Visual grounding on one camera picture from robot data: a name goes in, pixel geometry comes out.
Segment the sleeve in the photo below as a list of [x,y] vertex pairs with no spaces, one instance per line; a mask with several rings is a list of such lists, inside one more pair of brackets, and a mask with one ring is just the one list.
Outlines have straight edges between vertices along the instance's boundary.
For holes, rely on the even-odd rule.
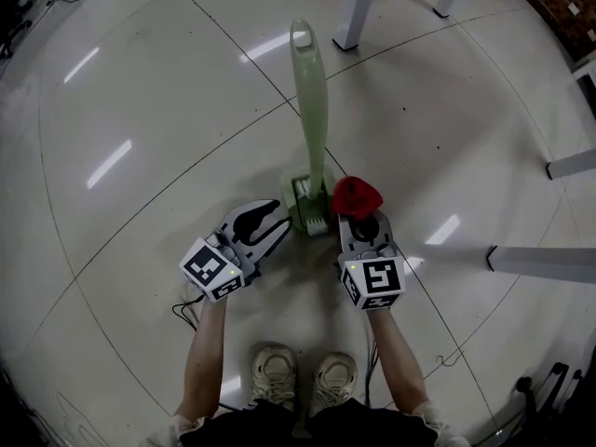
[[181,415],[174,415],[168,425],[160,428],[152,436],[141,440],[139,447],[182,447],[180,436],[201,428],[204,423],[205,418],[191,422]]
[[435,447],[469,447],[467,440],[454,432],[442,417],[439,408],[431,401],[420,404],[413,410],[412,415],[422,417],[427,427],[437,432]]

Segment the tile grout line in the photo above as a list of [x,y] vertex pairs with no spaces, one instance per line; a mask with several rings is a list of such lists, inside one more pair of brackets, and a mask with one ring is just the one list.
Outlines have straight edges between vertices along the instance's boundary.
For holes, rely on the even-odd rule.
[[230,36],[230,34],[226,30],[224,30],[223,26],[220,25],[209,13],[207,13],[207,11],[205,11],[205,8],[203,8],[201,5],[199,5],[195,0],[190,0],[190,1],[193,4],[195,4],[195,6],[198,9],[200,9],[207,16],[207,18],[209,18],[215,24],[215,26],[217,26],[221,30],[223,32],[223,34],[225,34],[225,36],[227,36],[230,39],[230,41],[232,43],[234,43],[234,45],[236,45],[236,47],[242,52],[242,54],[249,59],[249,61],[254,65],[254,67],[257,70],[259,70],[261,75],[263,75],[264,78],[271,84],[271,86],[273,88],[275,88],[275,90],[283,98],[284,102],[289,102],[288,98],[286,98],[286,96],[279,90],[279,88],[273,83],[273,81],[271,81],[269,79],[269,77],[264,73],[264,71],[261,69],[261,67],[257,63],[254,62],[254,60],[246,53],[246,51],[244,51],[244,49],[236,42],[236,40],[234,38],[232,38],[232,36]]
[[576,215],[574,214],[574,206],[571,204],[571,198],[569,198],[569,193],[567,192],[567,187],[565,186],[563,190],[565,193],[565,197],[567,197],[567,203],[569,204],[569,210],[571,211],[571,218],[574,221],[574,227],[576,228],[577,245],[580,248],[582,248],[583,244],[581,243],[581,238],[579,236],[579,229],[577,228]]
[[29,340],[29,343],[27,343],[27,346],[23,349],[22,353],[20,354],[21,356],[23,356],[27,350],[29,349],[29,346],[33,343],[33,341],[35,340],[35,336],[37,336],[37,334],[40,332],[41,327],[44,325],[44,323],[46,322],[47,317],[49,316],[49,314],[54,310],[54,308],[56,307],[56,305],[58,304],[58,302],[62,299],[62,296],[64,296],[66,294],[66,292],[68,291],[69,288],[71,288],[73,286],[73,283],[75,283],[75,280],[73,279],[73,281],[71,281],[68,286],[62,291],[62,293],[60,293],[60,296],[58,297],[58,299],[54,302],[54,304],[51,306],[51,308],[48,310],[48,312],[46,313],[46,315],[44,316],[44,318],[41,320],[41,323],[39,323],[39,326],[37,327],[37,329],[34,332],[34,335],[31,337],[31,339]]
[[387,51],[390,51],[391,49],[395,49],[397,47],[401,47],[402,45],[406,45],[407,43],[411,43],[412,41],[417,40],[419,38],[423,38],[425,36],[429,36],[430,34],[435,34],[437,32],[442,32],[443,30],[447,30],[449,28],[453,28],[454,26],[460,26],[462,23],[467,23],[469,21],[485,19],[485,18],[488,18],[488,17],[493,17],[495,15],[501,15],[501,14],[505,14],[505,13],[509,13],[509,12],[514,12],[514,11],[521,11],[521,10],[525,10],[525,9],[527,9],[527,7],[524,7],[524,8],[514,8],[512,10],[506,10],[506,11],[497,12],[497,13],[489,13],[488,15],[482,15],[481,17],[475,17],[475,18],[470,19],[470,20],[463,20],[461,22],[460,21],[457,21],[453,17],[446,17],[446,18],[451,18],[454,23],[451,24],[451,25],[444,26],[442,28],[438,28],[437,30],[433,30],[433,31],[428,32],[428,33],[425,33],[425,34],[420,34],[418,36],[415,36],[414,38],[410,38],[409,40],[403,41],[401,43],[397,43],[396,45],[393,45],[392,47],[388,47],[386,49],[382,49],[378,53],[374,53],[371,56],[368,56],[368,57],[366,57],[366,58],[364,58],[364,59],[362,59],[360,61],[355,62],[354,64],[351,64],[350,66],[347,66],[346,68],[344,68],[343,70],[338,71],[337,73],[334,73],[334,74],[331,74],[330,76],[327,76],[327,79],[331,79],[334,76],[337,76],[338,74],[343,73],[346,70],[349,70],[351,68],[354,68],[354,66],[358,66],[359,64],[364,63],[365,61],[370,60],[371,58],[374,58],[374,57],[379,56],[379,55],[381,55],[381,54],[383,54],[383,53],[385,53]]
[[236,132],[235,134],[233,134],[232,136],[230,136],[229,138],[227,138],[225,141],[223,141],[220,144],[218,144],[217,146],[215,146],[208,153],[206,153],[204,156],[202,156],[197,162],[194,162],[187,169],[185,169],[180,175],[176,176],[170,183],[168,183],[168,185],[166,185],[163,189],[161,189],[159,192],[157,192],[157,194],[155,194],[154,196],[152,196],[147,203],[143,204],[143,206],[140,209],[138,209],[120,228],[118,228],[118,230],[115,231],[115,233],[108,240],[106,240],[106,242],[95,252],[95,254],[88,260],[88,262],[85,265],[83,265],[83,267],[78,271],[78,273],[74,276],[74,279],[78,279],[80,277],[80,275],[83,273],[83,271],[89,266],[89,264],[91,262],[93,262],[93,260],[95,260],[95,258],[102,252],[102,250],[107,246],[107,244],[110,243],[114,239],[114,237],[117,236],[122,230],[124,230],[124,228],[130,222],[132,222],[132,220],[137,215],[139,215],[139,213],[141,213],[151,202],[153,202],[156,198],[158,198],[159,196],[161,196],[161,194],[163,194],[166,190],[168,190],[169,187],[171,185],[173,185],[174,183],[176,183],[184,174],[186,174],[186,172],[188,172],[189,170],[191,170],[192,168],[194,168],[197,164],[199,164],[200,162],[202,162],[203,160],[205,160],[207,157],[209,157],[211,154],[213,154],[215,151],[217,151],[224,144],[226,144],[226,143],[230,142],[231,140],[233,140],[238,134],[240,134],[241,132],[244,132],[246,129],[250,128],[253,124],[259,122],[264,117],[270,115],[271,113],[273,113],[274,111],[276,111],[277,109],[279,109],[280,107],[282,107],[284,104],[288,104],[288,103],[287,102],[282,102],[281,104],[279,104],[278,106],[274,107],[273,109],[270,109],[265,114],[261,115],[260,117],[258,117],[254,121],[252,121],[248,126],[242,128],[241,130],[239,130],[238,132]]
[[78,288],[79,293],[81,293],[81,296],[83,297],[83,300],[85,300],[85,304],[87,305],[87,308],[89,310],[89,312],[91,313],[91,316],[93,317],[93,319],[95,319],[95,322],[97,323],[98,327],[100,328],[100,330],[102,331],[103,336],[105,337],[106,341],[110,344],[110,346],[112,347],[112,349],[114,350],[115,354],[118,356],[118,358],[120,359],[120,361],[122,361],[122,364],[124,364],[124,366],[127,368],[127,370],[129,370],[130,375],[132,375],[132,377],[137,381],[137,383],[139,383],[139,385],[142,387],[142,389],[149,395],[149,397],[155,401],[155,403],[161,408],[161,410],[166,413],[167,415],[171,416],[171,414],[164,408],[164,406],[162,406],[156,398],[153,397],[153,395],[149,392],[149,389],[147,389],[144,384],[139,380],[139,378],[135,375],[135,373],[132,371],[132,369],[128,366],[128,364],[122,359],[122,356],[120,356],[120,353],[118,352],[118,350],[115,348],[114,344],[112,343],[112,341],[110,340],[110,338],[108,337],[108,335],[106,334],[106,332],[103,330],[103,326],[100,324],[99,320],[97,319],[97,317],[95,316],[95,313],[93,313],[93,310],[91,309],[91,306],[89,304],[89,301],[87,301],[87,298],[85,297],[85,294],[83,293],[83,290],[81,290],[80,285],[78,284],[78,281],[75,280],[74,283],[76,284],[76,287]]
[[542,133],[542,130],[540,129],[540,127],[538,126],[538,123],[536,122],[536,120],[534,119],[534,116],[532,115],[532,113],[530,113],[530,109],[528,108],[528,106],[526,106],[524,100],[522,99],[522,96],[520,96],[520,93],[518,92],[517,89],[515,89],[515,87],[513,86],[513,84],[511,83],[511,81],[509,81],[509,78],[507,78],[507,76],[505,75],[505,73],[503,72],[503,70],[501,69],[501,67],[496,64],[496,61],[493,60],[493,57],[491,57],[491,55],[488,54],[488,51],[486,51],[486,49],[484,49],[484,47],[476,40],[476,38],[474,38],[474,36],[472,36],[472,34],[466,30],[466,28],[463,26],[462,23],[457,23],[459,25],[459,27],[466,32],[466,34],[472,39],[472,41],[474,43],[476,43],[476,45],[478,46],[478,48],[480,48],[482,50],[482,52],[487,56],[487,58],[493,63],[494,67],[498,70],[498,72],[505,78],[505,80],[508,82],[509,86],[511,87],[511,89],[513,89],[513,92],[515,93],[515,95],[518,97],[518,99],[520,100],[521,104],[523,105],[523,108],[525,109],[526,113],[530,116],[530,118],[532,119],[532,122],[535,125],[535,128],[538,131],[538,134],[540,134],[540,137],[542,138],[542,141],[544,142],[545,146],[547,147],[547,151],[549,151],[550,154],[550,159],[554,160],[554,156],[552,155],[552,153],[550,152],[550,147],[549,147],[549,143],[547,142],[547,139],[545,138],[544,134]]
[[474,379],[474,382],[476,383],[476,386],[478,387],[478,390],[481,393],[482,399],[484,400],[484,403],[486,404],[486,409],[488,409],[488,412],[491,415],[491,418],[493,419],[494,426],[497,429],[499,429],[499,425],[496,422],[496,419],[494,418],[493,410],[491,409],[491,406],[488,404],[488,400],[486,400],[486,397],[484,396],[484,392],[482,392],[481,385],[478,382],[478,379],[476,379],[476,374],[474,374],[474,372],[472,371],[472,368],[469,365],[469,362],[467,362],[466,355],[464,354],[464,351],[462,351],[461,348],[460,348],[459,352],[461,353],[462,359],[466,363],[467,369],[469,370],[469,373],[472,374],[472,378]]

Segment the person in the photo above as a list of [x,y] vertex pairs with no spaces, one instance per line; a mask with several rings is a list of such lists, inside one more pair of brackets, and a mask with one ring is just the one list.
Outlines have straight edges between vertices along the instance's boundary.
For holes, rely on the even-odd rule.
[[[214,417],[219,407],[224,364],[226,299],[205,300],[188,353],[184,395],[168,426],[142,447],[188,447],[207,442],[305,441],[291,436],[295,425],[296,357],[284,345],[270,345],[252,366],[253,402],[244,410]],[[367,440],[398,445],[464,447],[467,441],[442,420],[428,399],[420,366],[388,308],[367,312],[383,373],[398,411],[368,409],[352,399],[356,362],[331,353],[314,375],[305,429],[313,441]]]

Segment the white tiled floor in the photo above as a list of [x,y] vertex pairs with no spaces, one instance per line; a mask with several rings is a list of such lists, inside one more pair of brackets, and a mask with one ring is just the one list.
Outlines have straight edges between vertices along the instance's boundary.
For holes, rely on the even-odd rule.
[[[517,378],[539,385],[556,360],[585,367],[594,290],[485,264],[494,244],[596,244],[595,174],[545,174],[596,143],[546,23],[524,0],[458,0],[445,20],[436,0],[374,0],[344,53],[331,41],[338,1],[58,3],[0,78],[2,360],[73,445],[134,444],[174,412],[192,331],[170,308],[195,295],[178,262],[229,208],[279,198],[280,174],[305,164],[288,46],[251,53],[297,17],[329,78],[328,163],[381,191],[413,264],[392,312],[446,417],[479,440],[522,406]],[[447,221],[453,233],[428,244]],[[240,388],[222,401],[250,398],[267,341],[296,350],[303,386],[322,354],[350,353],[362,398],[371,335],[337,284],[336,250],[292,235],[230,298],[223,377]],[[390,402],[379,366],[372,404]]]

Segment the black and white marker cube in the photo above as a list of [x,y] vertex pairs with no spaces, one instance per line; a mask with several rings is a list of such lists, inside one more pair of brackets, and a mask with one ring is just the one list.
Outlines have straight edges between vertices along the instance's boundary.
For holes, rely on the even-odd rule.
[[360,309],[388,308],[405,290],[403,257],[344,262],[342,283]]
[[180,268],[188,281],[213,302],[244,286],[242,270],[203,238],[199,238],[186,253]]

